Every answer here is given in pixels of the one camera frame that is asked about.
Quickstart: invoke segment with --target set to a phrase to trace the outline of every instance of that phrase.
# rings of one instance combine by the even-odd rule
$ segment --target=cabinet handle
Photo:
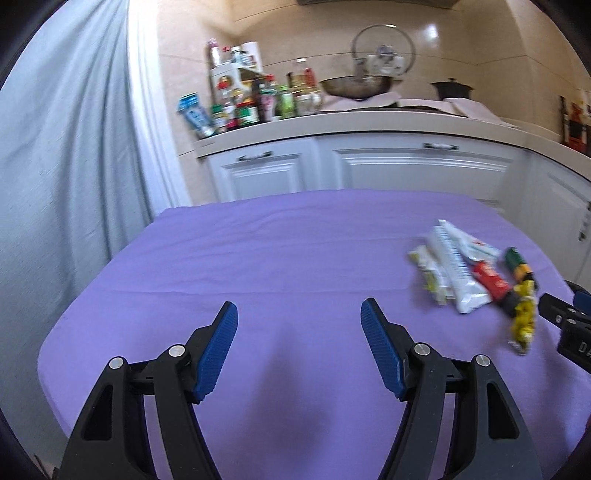
[[[273,156],[273,152],[269,150],[268,152],[263,152],[260,155],[255,155],[254,157],[247,157],[246,155],[243,155],[241,157],[238,157],[236,160],[238,160],[238,161],[260,160],[262,158],[267,158],[267,157],[272,157],[272,156]]]
[[[435,150],[460,150],[457,145],[449,145],[445,143],[424,143],[424,148],[434,148]]]
[[[587,239],[587,231],[589,230],[589,224],[591,223],[591,202],[587,203],[587,211],[585,212],[585,218],[583,219],[583,225],[579,232],[579,242],[584,242]]]

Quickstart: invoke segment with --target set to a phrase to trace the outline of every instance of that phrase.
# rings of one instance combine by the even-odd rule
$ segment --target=snack bar wrapper
[[[494,265],[501,256],[502,252],[498,248],[478,240],[469,233],[460,230],[454,224],[446,220],[439,220],[439,225],[456,244],[460,253],[470,260],[470,262],[477,263],[483,261]]]
[[[458,312],[470,313],[492,301],[486,288],[472,276],[444,227],[435,226],[427,237],[427,244],[449,277]]]
[[[426,245],[419,245],[408,255],[423,271],[427,280],[427,289],[439,305],[447,305],[448,300],[454,299],[452,284],[447,273]]]

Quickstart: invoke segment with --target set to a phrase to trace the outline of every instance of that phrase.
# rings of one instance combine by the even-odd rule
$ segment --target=green bottle
[[[534,288],[538,290],[538,283],[534,278],[530,266],[525,262],[516,248],[509,248],[505,252],[505,265],[511,270],[517,283],[521,283],[524,280],[533,280]]]
[[[281,118],[294,118],[296,116],[296,106],[294,96],[287,85],[281,85]]]

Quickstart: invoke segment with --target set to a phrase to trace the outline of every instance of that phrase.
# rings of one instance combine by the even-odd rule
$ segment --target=paper towel roll
[[[240,45],[240,48],[243,51],[247,51],[249,55],[252,55],[256,62],[256,69],[259,72],[262,72],[262,61],[261,61],[261,52],[258,49],[258,42],[249,41]]]

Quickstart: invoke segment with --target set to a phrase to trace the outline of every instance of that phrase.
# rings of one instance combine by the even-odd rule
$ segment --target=blue gripper pad
[[[197,365],[197,384],[193,393],[199,401],[202,401],[205,395],[215,388],[237,329],[238,310],[232,303],[217,324]]]
[[[402,378],[402,362],[382,322],[367,300],[361,304],[361,326],[384,385],[396,398],[402,398],[407,389]]]
[[[574,294],[573,307],[591,316],[591,295],[578,291]]]

